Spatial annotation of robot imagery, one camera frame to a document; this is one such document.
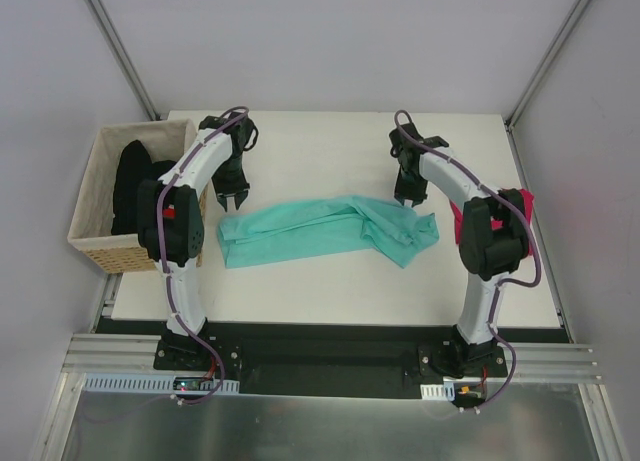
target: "teal cloth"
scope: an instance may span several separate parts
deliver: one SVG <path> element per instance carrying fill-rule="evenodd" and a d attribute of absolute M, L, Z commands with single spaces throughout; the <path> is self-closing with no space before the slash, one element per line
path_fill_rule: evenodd
<path fill-rule="evenodd" d="M 405 267 L 438 241 L 435 216 L 396 202 L 342 196 L 280 204 L 220 221 L 227 268 L 375 248 Z"/>

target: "wicker basket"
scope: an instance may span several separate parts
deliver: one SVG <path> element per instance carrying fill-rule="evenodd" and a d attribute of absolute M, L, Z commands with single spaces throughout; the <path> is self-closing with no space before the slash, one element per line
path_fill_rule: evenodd
<path fill-rule="evenodd" d="M 137 234 L 111 235 L 113 187 L 122 150 L 139 139 L 152 161 L 178 161 L 196 138 L 190 120 L 106 126 L 96 137 L 80 186 L 78 202 L 71 221 L 68 240 L 107 273 L 155 269 L 147 250 L 138 244 Z M 205 190 L 200 211 L 206 210 Z M 198 258 L 201 264 L 202 254 Z"/>

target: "white wall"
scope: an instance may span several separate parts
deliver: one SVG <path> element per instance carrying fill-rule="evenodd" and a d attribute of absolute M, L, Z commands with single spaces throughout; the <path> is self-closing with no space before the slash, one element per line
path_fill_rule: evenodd
<path fill-rule="evenodd" d="M 577 339 L 640 459 L 640 0 L 595 0 L 516 126 Z"/>
<path fill-rule="evenodd" d="M 502 113 L 575 0 L 103 0 L 157 108 Z"/>
<path fill-rule="evenodd" d="M 27 459 L 102 274 L 66 242 L 92 139 L 144 120 L 83 0 L 0 0 L 0 458 Z"/>

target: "wrinkled cloth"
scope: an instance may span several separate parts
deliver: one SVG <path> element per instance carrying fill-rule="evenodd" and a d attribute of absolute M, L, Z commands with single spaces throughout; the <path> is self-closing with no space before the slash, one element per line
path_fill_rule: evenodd
<path fill-rule="evenodd" d="M 434 214 L 363 196 L 280 204 L 218 225 L 227 268 L 369 248 L 404 268 L 438 238 Z"/>

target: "purple cable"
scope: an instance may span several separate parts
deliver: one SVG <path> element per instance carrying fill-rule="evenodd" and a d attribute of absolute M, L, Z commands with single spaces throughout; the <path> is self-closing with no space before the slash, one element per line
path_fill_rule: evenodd
<path fill-rule="evenodd" d="M 171 315 L 175 316 L 176 322 L 180 325 L 180 327 L 182 329 L 184 329 L 184 331 L 191 338 L 193 338 L 198 344 L 200 344 L 207 351 L 209 351 L 211 356 L 213 356 L 213 358 L 216 360 L 216 363 L 220 367 L 220 380 L 218 381 L 218 383 L 216 383 L 216 385 L 206 395 L 202 396 L 201 398 L 193 399 L 193 400 L 182 399 L 182 402 L 184 404 L 190 404 L 190 405 L 200 404 L 201 402 L 203 402 L 206 399 L 208 399 L 211 396 L 213 396 L 213 394 L 222 387 L 222 383 L 224 383 L 225 370 L 224 370 L 224 364 L 222 363 L 222 359 L 220 358 L 220 355 L 218 354 L 218 352 L 215 349 L 213 349 L 213 347 L 211 345 L 209 345 L 209 343 L 207 343 L 206 341 L 201 339 L 196 333 L 194 333 L 191 329 L 189 329 L 189 327 L 186 325 L 186 323 L 180 317 L 180 314 L 178 313 L 178 310 L 176 309 L 175 300 L 173 299 L 173 293 L 172 293 L 172 290 L 171 290 L 171 270 L 169 269 L 169 265 L 167 264 L 167 246 L 166 246 L 165 235 L 164 235 L 164 218 L 163 218 L 163 215 L 162 215 L 162 207 L 164 206 L 164 200 L 165 200 L 165 198 L 167 196 L 167 193 L 176 184 L 176 182 L 180 178 L 180 175 L 189 166 L 191 161 L 195 158 L 195 156 L 202 149 L 202 147 L 204 145 L 206 145 L 209 141 L 211 141 L 213 138 L 215 138 L 216 136 L 218 136 L 219 134 L 224 132 L 225 129 L 228 129 L 231 126 L 237 124 L 238 122 L 240 122 L 242 119 L 246 118 L 249 115 L 249 108 L 247 108 L 245 106 L 237 106 L 237 107 L 228 109 L 220 117 L 224 118 L 225 116 L 229 115 L 230 113 L 237 112 L 237 111 L 240 111 L 240 115 L 238 115 L 235 118 L 227 121 L 222 126 L 217 128 L 216 130 L 214 130 L 213 133 L 209 134 L 207 137 L 204 138 L 204 141 L 203 141 L 202 144 L 199 144 L 198 146 L 196 146 L 196 148 L 194 148 L 193 151 L 191 151 L 191 153 L 189 153 L 189 155 L 185 158 L 185 160 L 178 167 L 179 173 L 174 174 L 173 177 L 169 180 L 169 183 L 160 192 L 160 196 L 158 196 L 158 203 L 156 205 L 156 222 L 157 222 L 157 225 L 158 225 L 158 240 L 159 240 L 159 244 L 160 244 L 160 260 L 161 260 L 161 264 L 162 264 L 162 272 L 167 275 L 167 277 L 166 277 L 167 300 L 169 302 L 169 307 L 171 309 Z"/>
<path fill-rule="evenodd" d="M 407 141 L 411 142 L 418 149 L 425 151 L 429 154 L 433 154 L 434 156 L 437 156 L 441 159 L 444 159 L 448 163 L 453 164 L 456 168 L 462 171 L 464 175 L 467 176 L 467 178 L 469 178 L 469 180 L 471 180 L 471 182 L 473 182 L 478 187 L 478 189 L 487 193 L 489 196 L 494 198 L 500 204 L 505 206 L 509 211 L 515 214 L 518 220 L 522 223 L 522 226 L 524 227 L 525 232 L 527 233 L 527 239 L 529 240 L 529 245 L 531 246 L 531 251 L 533 253 L 533 262 L 535 264 L 535 273 L 536 273 L 533 281 L 522 281 L 521 279 L 516 279 L 516 278 L 503 278 L 500 281 L 498 281 L 498 283 L 496 284 L 496 289 L 493 293 L 493 299 L 491 301 L 491 309 L 489 311 L 489 319 L 487 320 L 487 324 L 489 325 L 489 331 L 491 332 L 491 335 L 511 352 L 511 369 L 509 369 L 509 374 L 507 375 L 507 378 L 505 379 L 505 382 L 502 384 L 502 386 L 500 386 L 500 388 L 483 403 L 483 405 L 486 405 L 487 403 L 490 403 L 494 399 L 496 399 L 499 395 L 501 395 L 504 392 L 505 389 L 507 389 L 509 384 L 511 384 L 511 380 L 513 379 L 513 376 L 516 372 L 516 350 L 514 349 L 513 346 L 511 346 L 511 344 L 505 341 L 504 338 L 502 338 L 498 334 L 497 329 L 494 328 L 496 311 L 498 309 L 498 300 L 500 298 L 500 289 L 506 283 L 517 284 L 519 286 L 524 286 L 527 288 L 533 288 L 538 284 L 540 284 L 540 280 L 542 279 L 542 269 L 541 269 L 540 253 L 538 251 L 538 245 L 536 244 L 536 241 L 533 237 L 533 232 L 531 231 L 529 222 L 525 218 L 524 214 L 522 214 L 522 212 L 518 208 L 516 208 L 513 204 L 511 204 L 506 199 L 502 198 L 500 195 L 498 195 L 498 193 L 494 192 L 493 190 L 489 189 L 484 184 L 482 184 L 482 182 L 480 182 L 480 179 L 478 179 L 478 177 L 475 174 L 473 174 L 473 172 L 469 168 L 467 168 L 464 164 L 462 164 L 457 159 L 452 158 L 444 154 L 443 152 L 438 151 L 437 149 L 434 149 L 430 146 L 426 146 L 420 143 L 417 139 L 414 139 L 409 133 L 406 132 L 406 130 L 400 124 L 401 115 L 404 115 L 410 123 L 413 123 L 413 119 L 411 119 L 411 115 L 407 111 L 405 111 L 404 109 L 397 111 L 393 116 L 393 120 L 400 134 L 402 134 L 402 136 Z"/>

